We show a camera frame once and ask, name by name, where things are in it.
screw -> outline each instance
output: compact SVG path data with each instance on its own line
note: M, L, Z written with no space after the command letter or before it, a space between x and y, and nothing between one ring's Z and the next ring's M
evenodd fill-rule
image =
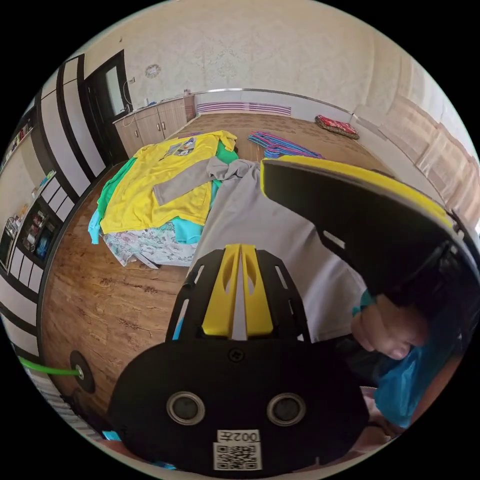
M245 358L245 354L243 353L242 350L240 350L239 348L232 348L229 352L228 352L228 358L232 361L232 362L241 362L244 358Z

wooden cabinet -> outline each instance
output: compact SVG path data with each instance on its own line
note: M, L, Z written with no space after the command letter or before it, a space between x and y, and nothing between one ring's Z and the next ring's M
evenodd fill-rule
M145 145L158 144L195 118L194 96L144 108L115 122L126 153L131 158Z
M162 120L163 132L166 139L187 124L187 113L185 112L183 98L169 101L168 103L161 103L158 106L158 113Z
M161 123L162 121L158 113L136 119L136 126L138 127L143 145L159 144L165 140Z
M115 127L128 158L132 158L145 145L140 136L137 122L129 116L117 121Z

person's hand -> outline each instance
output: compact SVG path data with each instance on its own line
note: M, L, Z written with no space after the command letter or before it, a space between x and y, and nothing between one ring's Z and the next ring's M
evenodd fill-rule
M379 295L376 304L353 317L351 333L365 350L376 350L401 360L412 346L425 344L429 329L427 320L415 308L399 308L386 296Z

green wire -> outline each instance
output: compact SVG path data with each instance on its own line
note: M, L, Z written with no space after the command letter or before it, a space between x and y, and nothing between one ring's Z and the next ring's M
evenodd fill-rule
M49 374L49 375L80 375L80 372L78 370L63 370L61 368L51 368L49 366L43 366L39 365L38 363L33 363L29 360L26 360L25 358L22 358L21 356L18 357L18 360L20 360L20 363L24 366L27 367L28 369L36 370L37 372L43 372L44 374Z

laminate floor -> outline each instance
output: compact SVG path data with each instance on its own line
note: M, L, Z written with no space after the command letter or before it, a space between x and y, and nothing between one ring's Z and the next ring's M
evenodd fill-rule
M385 173L385 166L356 141L289 117L249 113L201 115L178 135L228 130L238 137L238 154L260 160L263 150L247 140L252 130L268 131L337 160ZM55 253L42 306L42 349L46 365L70 368L72 350L87 359L94 394L79 389L73 377L57 376L65 396L102 417L123 368L140 352L162 342L186 267L152 270L140 262L122 267L102 240L92 245L88 224L110 170L80 206Z

